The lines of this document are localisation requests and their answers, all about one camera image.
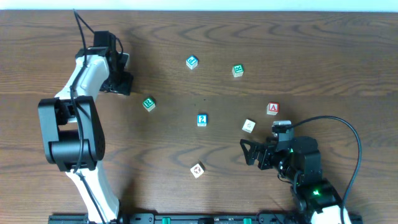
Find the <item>red letter A block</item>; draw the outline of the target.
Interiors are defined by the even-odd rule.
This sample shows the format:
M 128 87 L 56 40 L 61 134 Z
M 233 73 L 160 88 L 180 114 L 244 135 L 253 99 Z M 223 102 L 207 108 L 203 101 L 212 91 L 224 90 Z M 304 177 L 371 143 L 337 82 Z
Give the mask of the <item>red letter A block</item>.
M 266 113 L 267 113 L 268 115 L 273 115 L 273 116 L 274 116 L 274 115 L 277 115 L 278 112 L 279 112 L 279 104 L 278 104 L 278 103 L 270 102 L 270 103 L 267 105 Z

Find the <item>blue number 2 block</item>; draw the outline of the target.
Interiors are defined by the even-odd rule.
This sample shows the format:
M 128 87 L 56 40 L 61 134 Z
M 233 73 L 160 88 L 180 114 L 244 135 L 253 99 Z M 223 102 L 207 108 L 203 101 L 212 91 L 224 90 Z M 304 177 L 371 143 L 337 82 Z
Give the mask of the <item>blue number 2 block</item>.
M 197 126 L 198 127 L 205 127 L 208 123 L 208 117 L 206 114 L 198 114 L 197 115 Z

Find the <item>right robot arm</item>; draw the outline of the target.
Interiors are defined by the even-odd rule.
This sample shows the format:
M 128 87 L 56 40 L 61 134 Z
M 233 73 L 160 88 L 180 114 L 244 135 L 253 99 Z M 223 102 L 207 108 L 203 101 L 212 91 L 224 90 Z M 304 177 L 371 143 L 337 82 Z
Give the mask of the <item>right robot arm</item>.
M 286 216 L 285 223 L 351 223 L 343 200 L 332 184 L 323 177 L 321 155 L 314 138 L 295 137 L 287 126 L 274 126 L 275 137 L 259 143 L 240 140 L 246 164 L 258 162 L 260 170 L 275 169 L 287 179 L 297 207 Z

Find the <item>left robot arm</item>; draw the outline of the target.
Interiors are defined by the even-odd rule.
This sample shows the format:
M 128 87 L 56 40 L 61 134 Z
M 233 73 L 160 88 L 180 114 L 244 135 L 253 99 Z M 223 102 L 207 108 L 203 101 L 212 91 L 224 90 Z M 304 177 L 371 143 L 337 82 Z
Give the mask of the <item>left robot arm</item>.
M 38 113 L 45 158 L 73 181 L 86 205 L 84 215 L 51 215 L 49 223 L 129 223 L 103 167 L 105 136 L 95 101 L 100 92 L 130 95 L 129 54 L 120 40 L 96 31 L 91 47 L 75 55 L 76 67 L 64 88 L 40 100 Z

